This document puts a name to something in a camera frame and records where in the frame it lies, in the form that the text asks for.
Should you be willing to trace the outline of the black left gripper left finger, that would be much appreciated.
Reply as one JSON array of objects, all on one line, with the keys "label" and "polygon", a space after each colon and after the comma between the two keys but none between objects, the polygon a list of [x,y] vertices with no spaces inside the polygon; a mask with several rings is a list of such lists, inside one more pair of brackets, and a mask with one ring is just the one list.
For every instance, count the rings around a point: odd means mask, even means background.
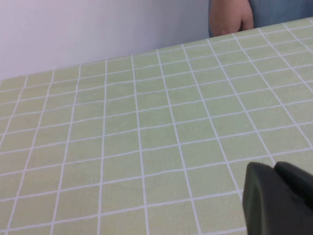
[{"label": "black left gripper left finger", "polygon": [[243,211],[249,235],[311,235],[313,200],[297,195],[266,164],[246,167]]}]

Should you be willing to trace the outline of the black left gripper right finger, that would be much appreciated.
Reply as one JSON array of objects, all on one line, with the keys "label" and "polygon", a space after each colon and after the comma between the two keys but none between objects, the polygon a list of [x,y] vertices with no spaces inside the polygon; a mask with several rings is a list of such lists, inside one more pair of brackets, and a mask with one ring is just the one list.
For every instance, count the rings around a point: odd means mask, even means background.
[{"label": "black left gripper right finger", "polygon": [[313,176],[288,162],[277,162],[274,170],[297,195],[305,200],[313,199]]}]

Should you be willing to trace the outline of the person's right hand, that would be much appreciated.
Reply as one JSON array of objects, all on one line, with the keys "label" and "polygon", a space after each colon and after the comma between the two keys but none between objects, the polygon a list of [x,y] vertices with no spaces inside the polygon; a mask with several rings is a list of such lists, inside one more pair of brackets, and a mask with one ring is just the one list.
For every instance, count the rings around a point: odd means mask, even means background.
[{"label": "person's right hand", "polygon": [[253,29],[253,14],[249,1],[211,0],[209,28],[214,37]]}]

